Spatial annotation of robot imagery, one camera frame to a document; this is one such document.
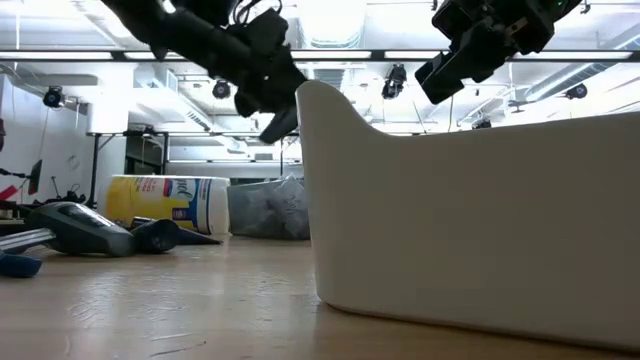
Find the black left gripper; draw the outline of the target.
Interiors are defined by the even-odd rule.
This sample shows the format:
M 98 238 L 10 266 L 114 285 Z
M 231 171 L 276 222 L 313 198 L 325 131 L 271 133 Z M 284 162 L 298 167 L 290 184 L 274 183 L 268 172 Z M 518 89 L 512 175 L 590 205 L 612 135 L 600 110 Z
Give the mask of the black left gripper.
M 225 33 L 246 46 L 249 54 L 242 56 L 226 51 L 217 55 L 208 74 L 236 86 L 234 104 L 240 116 L 247 118 L 256 112 L 276 113 L 259 135 L 261 142 L 273 144 L 298 128 L 294 92 L 306 77 L 294 64 L 286 35 L 283 45 L 275 52 L 261 55 L 238 37 L 241 26 L 231 25 Z

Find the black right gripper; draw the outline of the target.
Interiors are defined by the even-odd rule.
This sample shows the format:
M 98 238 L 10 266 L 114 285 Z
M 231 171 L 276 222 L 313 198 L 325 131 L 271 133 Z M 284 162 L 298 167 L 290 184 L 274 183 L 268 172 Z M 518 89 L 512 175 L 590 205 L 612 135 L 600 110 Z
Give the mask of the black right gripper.
M 443 0 L 432 25 L 451 41 L 414 77 L 432 104 L 491 77 L 514 53 L 540 52 L 555 34 L 555 23 L 582 0 Z

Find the white plastic bin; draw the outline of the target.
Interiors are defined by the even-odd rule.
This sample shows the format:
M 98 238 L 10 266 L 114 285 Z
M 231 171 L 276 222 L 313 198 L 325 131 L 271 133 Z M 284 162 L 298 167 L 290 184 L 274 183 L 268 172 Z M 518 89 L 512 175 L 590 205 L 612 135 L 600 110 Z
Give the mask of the white plastic bin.
M 296 100 L 325 303 L 640 353 L 640 113 L 394 136 Z

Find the grey oval deodorant stick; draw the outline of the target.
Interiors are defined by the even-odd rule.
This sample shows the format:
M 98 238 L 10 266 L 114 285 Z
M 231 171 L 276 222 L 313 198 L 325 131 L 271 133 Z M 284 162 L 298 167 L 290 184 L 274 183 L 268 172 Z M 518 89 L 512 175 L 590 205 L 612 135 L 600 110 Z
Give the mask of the grey oval deodorant stick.
M 34 208 L 25 225 L 28 229 L 52 231 L 55 237 L 46 245 L 69 255 L 128 257 L 136 251 L 135 238 L 129 231 L 75 202 L 54 202 Z

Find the smoke translucent plastic bin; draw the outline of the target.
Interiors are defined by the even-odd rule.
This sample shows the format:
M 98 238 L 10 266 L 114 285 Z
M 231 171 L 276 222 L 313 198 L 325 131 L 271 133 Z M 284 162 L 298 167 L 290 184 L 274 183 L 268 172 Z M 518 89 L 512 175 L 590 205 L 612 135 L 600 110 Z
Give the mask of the smoke translucent plastic bin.
M 310 239 L 291 236 L 274 209 L 274 190 L 283 178 L 228 188 L 230 229 L 234 235 L 278 240 Z M 304 180 L 297 179 L 305 188 Z

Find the yellow white wipes canister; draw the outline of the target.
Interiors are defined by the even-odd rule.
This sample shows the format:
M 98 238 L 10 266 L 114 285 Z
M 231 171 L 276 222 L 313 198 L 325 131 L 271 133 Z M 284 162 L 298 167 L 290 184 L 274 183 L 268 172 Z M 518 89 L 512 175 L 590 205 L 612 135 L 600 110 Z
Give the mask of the yellow white wipes canister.
M 114 175 L 99 191 L 98 212 L 127 227 L 136 217 L 170 219 L 212 237 L 231 235 L 228 187 L 220 177 Z

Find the white box cabinet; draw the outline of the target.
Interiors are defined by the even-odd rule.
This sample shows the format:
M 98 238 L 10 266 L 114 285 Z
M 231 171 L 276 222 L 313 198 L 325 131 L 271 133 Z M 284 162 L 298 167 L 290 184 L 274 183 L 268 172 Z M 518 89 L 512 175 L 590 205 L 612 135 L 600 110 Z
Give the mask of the white box cabinet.
M 129 108 L 113 98 L 102 98 L 88 106 L 88 131 L 121 133 L 128 128 Z

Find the black paddle on stand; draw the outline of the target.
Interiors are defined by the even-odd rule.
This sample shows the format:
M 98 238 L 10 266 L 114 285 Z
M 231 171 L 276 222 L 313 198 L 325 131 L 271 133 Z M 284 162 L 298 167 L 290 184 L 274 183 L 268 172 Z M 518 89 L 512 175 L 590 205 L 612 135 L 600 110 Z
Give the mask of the black paddle on stand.
M 31 172 L 28 176 L 28 190 L 27 193 L 29 195 L 34 195 L 39 190 L 41 171 L 42 171 L 43 160 L 39 159 L 32 167 Z

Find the black aluminium rig frame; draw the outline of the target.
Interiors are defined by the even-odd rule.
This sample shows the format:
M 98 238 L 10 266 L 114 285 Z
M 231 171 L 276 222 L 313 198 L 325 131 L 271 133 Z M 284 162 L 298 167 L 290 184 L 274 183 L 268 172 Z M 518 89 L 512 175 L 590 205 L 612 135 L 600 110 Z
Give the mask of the black aluminium rig frame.
M 435 50 L 294 50 L 296 62 L 420 62 L 438 55 Z M 13 62 L 154 62 L 150 51 L 121 50 L 0 50 L 0 61 Z M 507 62 L 640 63 L 640 50 L 552 50 L 516 54 Z

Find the silver ventilation duct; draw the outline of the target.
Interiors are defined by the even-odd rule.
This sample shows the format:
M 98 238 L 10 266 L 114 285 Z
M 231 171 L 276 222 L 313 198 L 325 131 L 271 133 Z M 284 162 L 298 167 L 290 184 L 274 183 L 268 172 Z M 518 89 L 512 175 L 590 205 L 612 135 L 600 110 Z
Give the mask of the silver ventilation duct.
M 298 22 L 305 48 L 357 48 L 366 20 L 366 0 L 299 0 Z

